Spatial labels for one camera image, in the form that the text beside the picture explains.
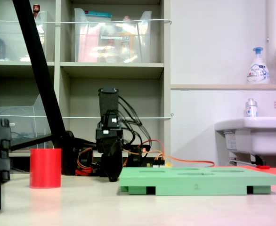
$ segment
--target red cup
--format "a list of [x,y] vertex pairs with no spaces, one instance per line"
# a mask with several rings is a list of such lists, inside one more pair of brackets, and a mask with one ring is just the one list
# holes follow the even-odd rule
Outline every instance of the red cup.
[[61,186],[62,150],[30,150],[30,188],[56,188]]

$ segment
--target green foam board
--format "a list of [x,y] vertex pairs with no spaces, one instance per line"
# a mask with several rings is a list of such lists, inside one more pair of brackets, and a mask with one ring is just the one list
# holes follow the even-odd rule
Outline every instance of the green foam board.
[[123,168],[121,192],[156,195],[270,194],[276,175],[231,168]]

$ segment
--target transparent container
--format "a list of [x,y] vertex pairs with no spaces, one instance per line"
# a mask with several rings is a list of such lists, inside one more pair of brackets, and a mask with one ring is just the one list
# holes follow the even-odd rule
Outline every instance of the transparent container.
[[[36,25],[47,61],[54,61],[55,24],[46,24],[53,18],[48,12],[39,12]],[[19,23],[0,22],[0,61],[30,62]]]
[[[8,119],[10,123],[12,144],[49,134],[50,128],[45,116],[46,113],[40,95],[38,95],[33,106],[0,107],[0,118]],[[45,142],[25,149],[30,148],[52,148],[52,142]]]
[[[74,9],[75,61],[94,63],[150,63],[150,21],[89,23],[85,12]],[[151,19],[152,12],[141,20]]]

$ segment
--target table surface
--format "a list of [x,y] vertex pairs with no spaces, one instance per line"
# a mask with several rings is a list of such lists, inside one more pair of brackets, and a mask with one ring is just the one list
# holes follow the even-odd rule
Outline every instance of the table surface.
[[276,186],[271,195],[125,195],[107,178],[30,189],[28,174],[12,174],[2,192],[0,226],[276,226]]

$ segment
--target white sink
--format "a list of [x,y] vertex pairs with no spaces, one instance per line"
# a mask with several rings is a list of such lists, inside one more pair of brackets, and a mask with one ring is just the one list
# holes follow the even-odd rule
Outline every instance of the white sink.
[[215,124],[232,152],[276,155],[276,117],[244,117]]

